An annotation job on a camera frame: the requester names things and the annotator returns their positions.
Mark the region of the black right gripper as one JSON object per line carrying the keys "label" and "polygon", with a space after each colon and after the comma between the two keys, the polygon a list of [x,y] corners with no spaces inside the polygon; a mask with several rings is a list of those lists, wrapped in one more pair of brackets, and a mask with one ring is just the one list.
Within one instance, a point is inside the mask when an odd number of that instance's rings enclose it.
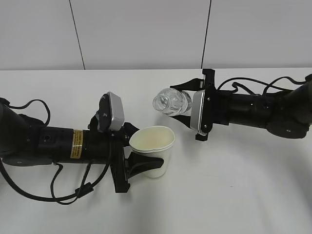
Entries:
{"label": "black right gripper", "polygon": [[[221,91],[215,87],[215,70],[203,69],[203,79],[194,78],[188,82],[172,85],[170,88],[179,91],[205,91],[205,100],[203,106],[203,114],[201,121],[201,130],[207,133],[207,136],[202,136],[198,133],[195,135],[197,141],[207,141],[210,131],[215,124],[229,125],[227,118],[227,101]],[[179,121],[187,128],[193,130],[191,127],[191,117],[185,115],[171,116],[171,118]]]}

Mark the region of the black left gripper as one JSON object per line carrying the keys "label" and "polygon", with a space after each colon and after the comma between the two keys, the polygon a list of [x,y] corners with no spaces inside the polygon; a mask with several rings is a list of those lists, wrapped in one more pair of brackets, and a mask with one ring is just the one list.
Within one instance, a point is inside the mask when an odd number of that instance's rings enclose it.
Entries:
{"label": "black left gripper", "polygon": [[82,155],[90,164],[104,164],[100,176],[93,182],[84,185],[83,193],[93,190],[104,178],[108,170],[111,170],[116,193],[126,193],[130,188],[128,179],[150,171],[159,169],[164,159],[149,157],[131,152],[125,159],[124,147],[130,146],[131,137],[139,131],[139,128],[129,122],[122,123],[116,129],[107,120],[92,117],[88,130],[83,136]]}

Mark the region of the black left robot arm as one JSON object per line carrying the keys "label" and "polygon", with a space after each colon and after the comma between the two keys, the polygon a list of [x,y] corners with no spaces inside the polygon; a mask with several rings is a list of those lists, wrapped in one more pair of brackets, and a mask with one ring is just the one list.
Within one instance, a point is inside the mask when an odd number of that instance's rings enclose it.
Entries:
{"label": "black left robot arm", "polygon": [[159,157],[131,153],[125,157],[137,128],[125,122],[121,98],[104,94],[86,130],[49,126],[48,121],[17,113],[17,107],[0,100],[1,166],[29,167],[54,163],[102,164],[110,170],[115,191],[129,190],[129,178],[160,168]]}

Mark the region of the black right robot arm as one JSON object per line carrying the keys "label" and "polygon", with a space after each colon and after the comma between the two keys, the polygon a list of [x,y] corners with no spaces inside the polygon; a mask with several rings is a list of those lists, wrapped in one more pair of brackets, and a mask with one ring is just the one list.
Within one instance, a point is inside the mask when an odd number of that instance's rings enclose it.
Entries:
{"label": "black right robot arm", "polygon": [[237,124],[261,128],[269,133],[288,139],[304,138],[312,124],[312,77],[296,81],[295,90],[275,86],[280,78],[264,83],[261,94],[255,94],[230,78],[215,86],[215,70],[203,69],[204,78],[194,78],[174,85],[179,91],[193,91],[192,113],[174,118],[196,131],[196,140],[207,141],[214,124]]}

